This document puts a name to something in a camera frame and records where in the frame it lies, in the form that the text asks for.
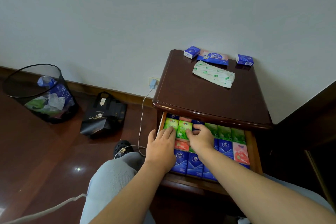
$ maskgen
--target forearm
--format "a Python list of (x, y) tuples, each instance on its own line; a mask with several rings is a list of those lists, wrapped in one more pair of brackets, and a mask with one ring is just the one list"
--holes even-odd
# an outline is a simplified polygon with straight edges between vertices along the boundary
[(150, 163), (144, 163), (134, 178), (90, 222), (142, 223), (164, 172)]
[(199, 153), (252, 223), (332, 223), (335, 215), (299, 193), (256, 174), (220, 152)]

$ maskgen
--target left hand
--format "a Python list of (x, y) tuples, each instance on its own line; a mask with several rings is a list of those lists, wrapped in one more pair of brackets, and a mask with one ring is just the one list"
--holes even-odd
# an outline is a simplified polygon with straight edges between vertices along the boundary
[(157, 170), (164, 171), (164, 174), (170, 171), (174, 166), (176, 157), (174, 155), (174, 144), (176, 131), (173, 127), (161, 130), (156, 139), (155, 129), (148, 135), (145, 163), (153, 166)]

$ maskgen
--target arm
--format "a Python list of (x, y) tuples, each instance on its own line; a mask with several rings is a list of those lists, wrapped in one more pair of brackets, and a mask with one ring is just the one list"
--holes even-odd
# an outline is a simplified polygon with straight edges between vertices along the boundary
[(187, 131), (191, 147), (252, 223), (335, 223), (336, 216), (299, 193), (248, 170), (213, 148), (204, 125)]
[(148, 136), (146, 159), (134, 178), (90, 222), (142, 223), (163, 176), (175, 163), (173, 127), (161, 130), (154, 140), (155, 130)]

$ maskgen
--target right hand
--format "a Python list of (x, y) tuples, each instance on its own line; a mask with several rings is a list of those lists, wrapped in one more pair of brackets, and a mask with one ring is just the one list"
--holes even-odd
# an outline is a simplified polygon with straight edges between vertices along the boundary
[(185, 131), (191, 148), (197, 154), (200, 154), (203, 150), (214, 149), (214, 136), (210, 130), (201, 124), (194, 124), (193, 127), (200, 130), (191, 131), (190, 129), (186, 129)]

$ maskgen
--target bag handle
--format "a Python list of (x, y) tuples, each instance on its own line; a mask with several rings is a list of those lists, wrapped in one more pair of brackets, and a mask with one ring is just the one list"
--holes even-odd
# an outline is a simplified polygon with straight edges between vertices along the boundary
[(111, 105), (111, 101), (112, 100), (116, 100), (110, 93), (106, 92), (106, 91), (102, 91), (100, 92), (97, 97), (96, 97), (96, 100), (94, 102), (94, 105), (93, 107), (94, 108), (97, 108), (98, 106), (98, 103), (100, 102), (101, 98), (102, 98), (102, 94), (107, 94), (108, 97), (106, 98), (107, 102), (106, 102), (106, 110), (110, 109), (110, 105)]

